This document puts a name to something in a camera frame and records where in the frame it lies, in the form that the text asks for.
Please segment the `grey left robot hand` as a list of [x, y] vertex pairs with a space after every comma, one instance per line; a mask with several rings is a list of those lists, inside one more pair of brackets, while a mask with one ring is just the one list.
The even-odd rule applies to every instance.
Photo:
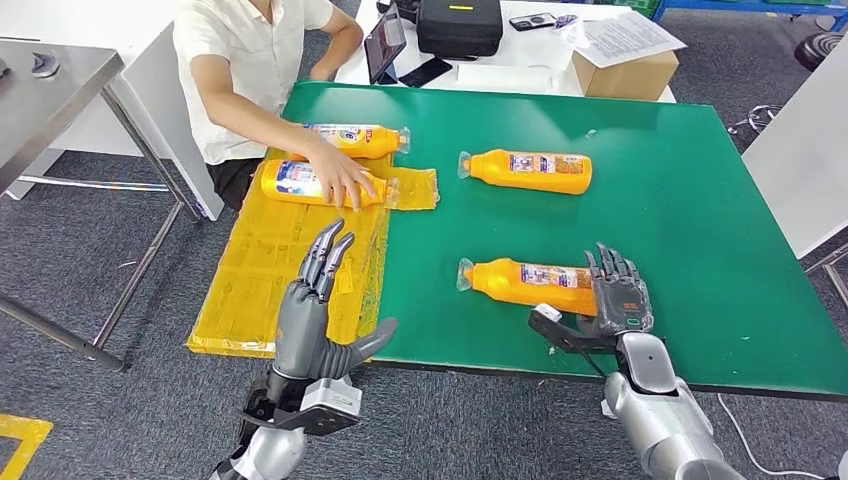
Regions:
[[351, 344], [328, 338], [329, 300], [344, 255], [355, 240], [352, 232], [336, 238], [343, 227], [344, 220], [338, 218], [319, 231], [284, 291], [272, 362], [278, 376], [340, 379], [384, 348], [397, 331], [398, 320], [386, 318]]

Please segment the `person's right hand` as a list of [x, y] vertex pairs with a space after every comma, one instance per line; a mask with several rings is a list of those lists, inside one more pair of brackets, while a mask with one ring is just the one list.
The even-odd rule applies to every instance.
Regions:
[[303, 155], [320, 181], [324, 200], [341, 208], [348, 201], [354, 210], [362, 205], [362, 192], [377, 197], [375, 186], [365, 168], [324, 142], [309, 147]]

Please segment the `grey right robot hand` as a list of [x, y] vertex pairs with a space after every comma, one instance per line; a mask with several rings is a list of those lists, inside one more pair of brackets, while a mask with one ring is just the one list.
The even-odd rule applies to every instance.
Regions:
[[626, 332], [651, 333], [654, 314], [647, 285], [635, 263], [598, 242], [598, 257], [584, 252], [596, 313], [577, 315], [579, 330], [591, 338]]

